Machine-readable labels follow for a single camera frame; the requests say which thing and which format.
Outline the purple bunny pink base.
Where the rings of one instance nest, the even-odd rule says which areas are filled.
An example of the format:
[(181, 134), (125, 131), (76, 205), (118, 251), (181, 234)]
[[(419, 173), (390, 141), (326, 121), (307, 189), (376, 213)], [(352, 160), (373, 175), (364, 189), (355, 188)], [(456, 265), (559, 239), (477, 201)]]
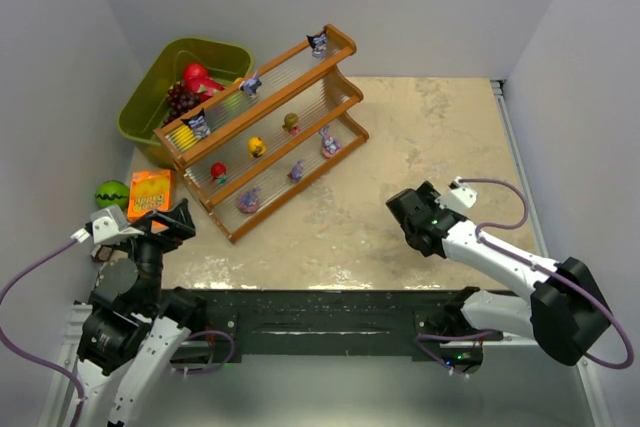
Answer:
[(322, 138), (321, 153), (325, 158), (332, 158), (342, 150), (341, 143), (329, 133), (329, 125), (323, 126), (318, 134)]

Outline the orange three-tier ribbed shelf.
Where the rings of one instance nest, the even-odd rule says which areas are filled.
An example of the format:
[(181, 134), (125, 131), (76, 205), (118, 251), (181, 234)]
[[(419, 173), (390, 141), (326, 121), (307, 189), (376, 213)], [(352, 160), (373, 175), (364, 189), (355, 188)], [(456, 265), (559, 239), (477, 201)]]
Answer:
[[(339, 69), (340, 62), (356, 53), (356, 44), (331, 24), (315, 34), (323, 29), (328, 36), (323, 58), (314, 58), (304, 39), (256, 70), (262, 86), (255, 98), (232, 84), (155, 131), (189, 192), (230, 242), (246, 235), (369, 138), (368, 132), (348, 114), (364, 95)], [(234, 115), (228, 115), (223, 100), (236, 90), (241, 91), (241, 107)], [(177, 150), (171, 133), (184, 125), (182, 119), (200, 109), (204, 110), (211, 134), (188, 150)], [(299, 117), (300, 132), (295, 136), (282, 129), (288, 113)], [(325, 125), (342, 145), (332, 158), (321, 153), (318, 131)], [(255, 136), (267, 148), (260, 158), (249, 155), (248, 141)], [(300, 159), (305, 160), (304, 175), (292, 183), (287, 174)], [(210, 168), (215, 162), (226, 166), (224, 184), (212, 181)], [(254, 214), (242, 213), (236, 208), (236, 199), (253, 187), (261, 188), (260, 208)]]

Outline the black-headed purple striped figure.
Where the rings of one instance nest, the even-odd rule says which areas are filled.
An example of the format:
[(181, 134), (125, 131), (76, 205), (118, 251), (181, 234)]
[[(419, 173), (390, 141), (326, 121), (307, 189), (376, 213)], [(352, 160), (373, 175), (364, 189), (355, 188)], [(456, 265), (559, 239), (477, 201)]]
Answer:
[(197, 140), (203, 140), (211, 134), (203, 109), (195, 115), (182, 119), (181, 122), (191, 130)]

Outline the brown round toy figure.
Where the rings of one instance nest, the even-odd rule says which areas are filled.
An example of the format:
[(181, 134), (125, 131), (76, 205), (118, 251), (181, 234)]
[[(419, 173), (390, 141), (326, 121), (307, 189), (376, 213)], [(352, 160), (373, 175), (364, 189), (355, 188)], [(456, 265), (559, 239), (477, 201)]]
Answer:
[(289, 135), (297, 135), (300, 132), (298, 115), (295, 113), (286, 114), (283, 119), (282, 129)]

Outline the red heart toy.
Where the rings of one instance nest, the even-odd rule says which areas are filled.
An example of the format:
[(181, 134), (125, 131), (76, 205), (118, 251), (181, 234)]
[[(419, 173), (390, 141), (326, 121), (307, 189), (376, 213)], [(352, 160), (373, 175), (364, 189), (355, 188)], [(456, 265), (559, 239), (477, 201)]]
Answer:
[(221, 162), (215, 162), (211, 165), (210, 174), (212, 181), (216, 184), (224, 184), (227, 181), (227, 169)]

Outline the purple figure pink donut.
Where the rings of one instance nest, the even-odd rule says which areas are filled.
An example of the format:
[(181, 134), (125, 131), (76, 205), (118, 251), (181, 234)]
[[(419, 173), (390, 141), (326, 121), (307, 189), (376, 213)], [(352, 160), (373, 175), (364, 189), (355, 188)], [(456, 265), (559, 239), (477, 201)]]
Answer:
[(254, 214), (260, 208), (259, 193), (260, 187), (253, 187), (247, 191), (242, 192), (236, 199), (236, 208), (245, 214)]

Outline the brown object by left arm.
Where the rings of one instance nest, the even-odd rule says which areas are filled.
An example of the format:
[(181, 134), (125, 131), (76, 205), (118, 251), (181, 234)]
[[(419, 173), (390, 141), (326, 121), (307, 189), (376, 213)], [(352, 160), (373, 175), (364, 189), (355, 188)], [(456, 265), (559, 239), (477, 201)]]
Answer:
[(115, 249), (112, 246), (95, 246), (91, 251), (90, 257), (93, 263), (103, 264), (108, 262), (113, 256)]

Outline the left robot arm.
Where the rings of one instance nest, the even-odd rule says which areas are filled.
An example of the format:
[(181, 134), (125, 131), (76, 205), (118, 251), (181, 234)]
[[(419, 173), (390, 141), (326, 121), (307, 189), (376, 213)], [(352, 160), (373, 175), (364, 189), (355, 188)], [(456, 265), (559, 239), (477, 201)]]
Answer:
[(104, 265), (82, 325), (76, 371), (83, 388), (74, 426), (130, 426), (144, 399), (190, 334), (205, 325), (206, 301), (177, 287), (162, 291), (163, 258), (193, 238), (187, 199), (136, 221), (117, 206), (93, 213), (95, 245), (122, 257)]

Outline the black figure toy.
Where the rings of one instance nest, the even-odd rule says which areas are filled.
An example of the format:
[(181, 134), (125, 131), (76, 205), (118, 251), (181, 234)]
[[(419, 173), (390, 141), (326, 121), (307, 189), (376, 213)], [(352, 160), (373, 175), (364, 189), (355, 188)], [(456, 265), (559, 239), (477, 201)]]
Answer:
[(306, 39), (311, 49), (311, 54), (314, 58), (320, 59), (326, 55), (328, 36), (325, 29), (323, 29), (318, 34), (307, 35)]

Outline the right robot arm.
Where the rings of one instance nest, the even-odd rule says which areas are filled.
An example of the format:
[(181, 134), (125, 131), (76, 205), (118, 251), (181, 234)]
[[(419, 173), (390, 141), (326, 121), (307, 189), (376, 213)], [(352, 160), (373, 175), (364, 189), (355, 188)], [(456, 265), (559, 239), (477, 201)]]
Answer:
[(387, 208), (410, 247), (484, 273), (499, 290), (201, 290), (203, 321), (174, 365), (195, 373), (248, 355), (410, 356), (467, 374), (485, 345), (511, 335), (577, 364), (614, 324), (589, 268), (491, 236), (464, 214), (474, 199), (461, 179), (445, 194), (430, 183), (403, 190)]

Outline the yellow duck toy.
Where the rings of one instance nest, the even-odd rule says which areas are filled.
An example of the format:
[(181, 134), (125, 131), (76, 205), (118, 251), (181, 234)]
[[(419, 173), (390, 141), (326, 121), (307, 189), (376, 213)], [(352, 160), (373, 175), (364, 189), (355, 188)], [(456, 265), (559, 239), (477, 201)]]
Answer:
[(258, 136), (249, 139), (248, 150), (252, 158), (260, 158), (267, 152), (265, 142)]

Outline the purple figure dark wings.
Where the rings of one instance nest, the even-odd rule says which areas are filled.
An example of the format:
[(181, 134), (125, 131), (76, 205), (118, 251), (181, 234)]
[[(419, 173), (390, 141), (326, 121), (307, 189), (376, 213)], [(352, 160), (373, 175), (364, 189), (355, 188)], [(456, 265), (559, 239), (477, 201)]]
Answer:
[(262, 81), (259, 77), (259, 73), (255, 71), (250, 77), (244, 79), (239, 86), (239, 89), (250, 98), (255, 98), (258, 89), (262, 86)]

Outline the purple bunny red bow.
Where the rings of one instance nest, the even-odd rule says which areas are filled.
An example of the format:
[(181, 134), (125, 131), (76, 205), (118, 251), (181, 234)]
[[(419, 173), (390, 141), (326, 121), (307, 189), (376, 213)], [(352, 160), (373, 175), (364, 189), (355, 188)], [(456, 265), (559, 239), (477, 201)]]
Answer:
[(299, 182), (304, 175), (304, 159), (298, 160), (287, 174), (288, 179), (292, 183)]

